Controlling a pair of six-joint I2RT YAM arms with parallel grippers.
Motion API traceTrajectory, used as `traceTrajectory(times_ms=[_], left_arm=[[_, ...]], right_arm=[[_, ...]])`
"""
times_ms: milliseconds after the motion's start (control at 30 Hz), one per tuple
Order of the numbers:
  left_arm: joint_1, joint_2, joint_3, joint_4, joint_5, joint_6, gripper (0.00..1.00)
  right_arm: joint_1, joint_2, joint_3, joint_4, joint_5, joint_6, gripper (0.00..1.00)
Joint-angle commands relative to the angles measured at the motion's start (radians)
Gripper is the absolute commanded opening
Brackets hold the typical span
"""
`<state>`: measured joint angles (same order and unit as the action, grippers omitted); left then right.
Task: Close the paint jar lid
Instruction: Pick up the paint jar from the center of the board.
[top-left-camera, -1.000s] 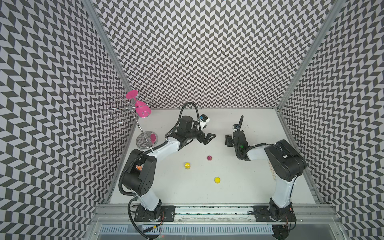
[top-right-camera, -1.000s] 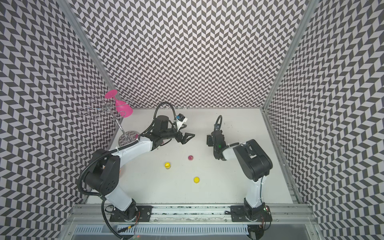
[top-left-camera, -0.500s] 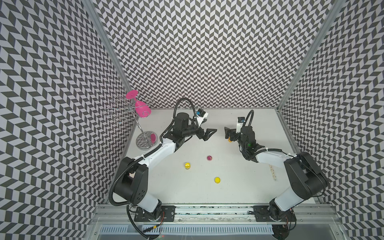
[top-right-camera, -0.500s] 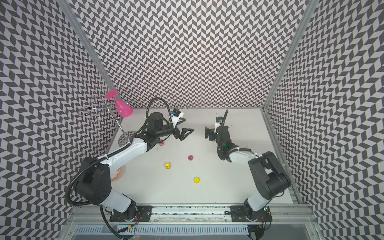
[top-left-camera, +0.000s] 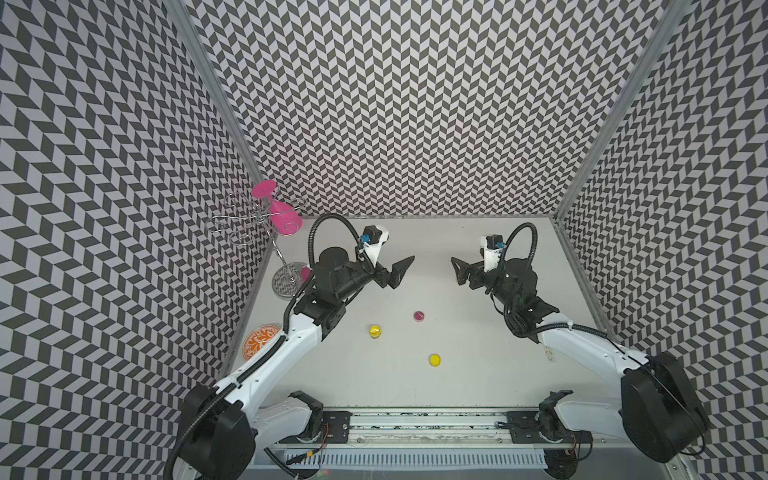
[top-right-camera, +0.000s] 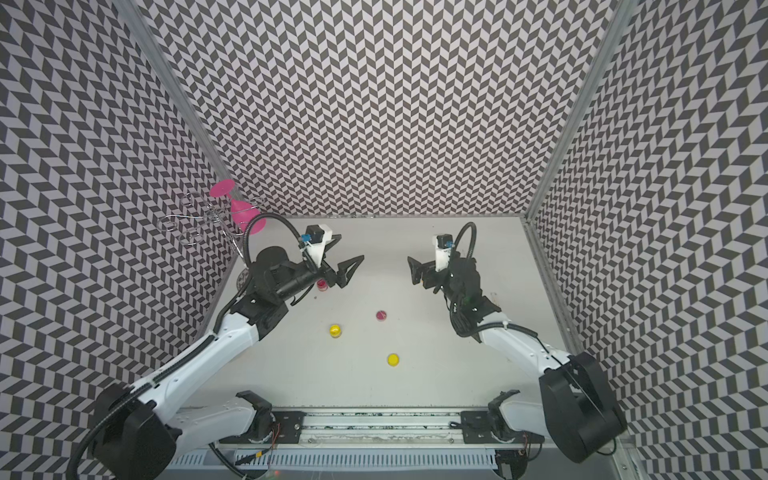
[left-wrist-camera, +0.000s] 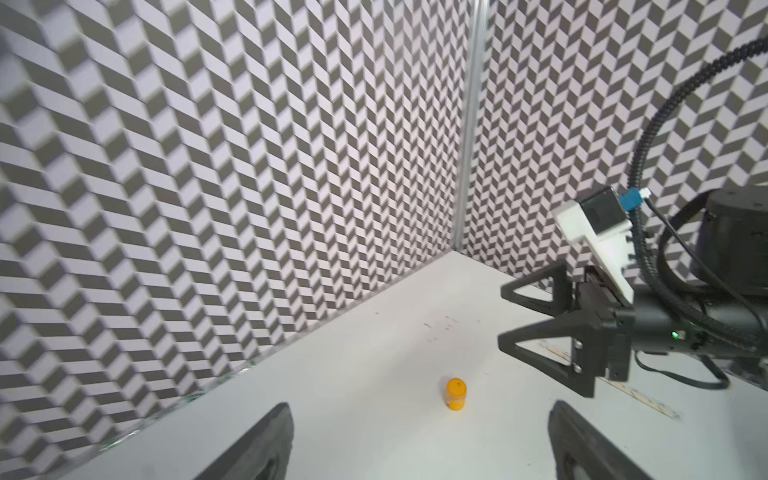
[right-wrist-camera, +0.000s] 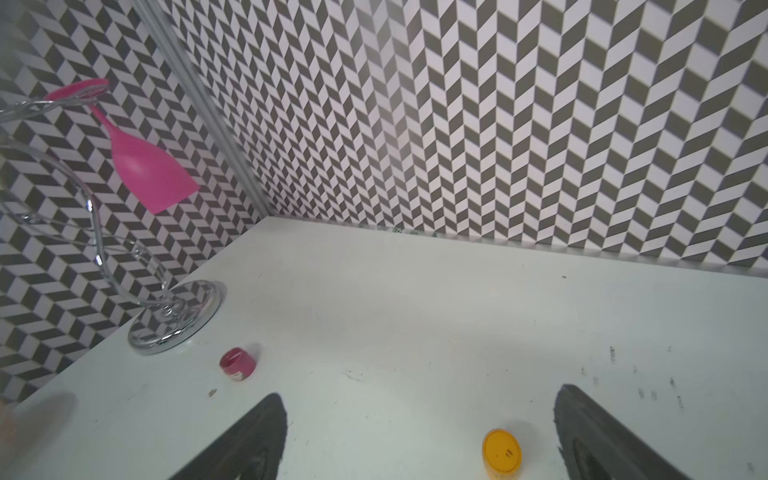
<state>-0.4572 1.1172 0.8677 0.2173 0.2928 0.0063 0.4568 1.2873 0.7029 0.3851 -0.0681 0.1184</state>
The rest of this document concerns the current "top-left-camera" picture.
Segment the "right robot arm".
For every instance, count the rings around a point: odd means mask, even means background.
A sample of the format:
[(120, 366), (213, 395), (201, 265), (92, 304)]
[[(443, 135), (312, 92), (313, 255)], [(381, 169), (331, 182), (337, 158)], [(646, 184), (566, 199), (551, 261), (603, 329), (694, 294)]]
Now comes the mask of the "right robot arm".
[(525, 427), (551, 444), (583, 433), (627, 440), (658, 463), (693, 455), (691, 445), (706, 441), (710, 423), (680, 361), (666, 352), (648, 355), (622, 346), (543, 300), (533, 268), (537, 247), (538, 230), (525, 222), (508, 236), (481, 237), (480, 261), (451, 260), (457, 283), (483, 291), (514, 337), (575, 361), (609, 390), (603, 396), (553, 391)]

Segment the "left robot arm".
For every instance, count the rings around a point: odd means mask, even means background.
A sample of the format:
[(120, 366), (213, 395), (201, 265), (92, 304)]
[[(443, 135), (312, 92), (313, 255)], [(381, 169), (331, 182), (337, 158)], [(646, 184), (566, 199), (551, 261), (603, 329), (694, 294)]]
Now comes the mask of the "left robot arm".
[(329, 336), (367, 284), (400, 285), (414, 259), (382, 266), (378, 259), (388, 239), (385, 227), (358, 231), (336, 213), (314, 221), (308, 236), (310, 275), (286, 307), (281, 329), (238, 369), (187, 394), (163, 478), (173, 478), (177, 462), (184, 461), (205, 479), (237, 479), (257, 451), (288, 437), (312, 440), (318, 435), (322, 405), (305, 392), (293, 392), (270, 407), (264, 402), (285, 374)]

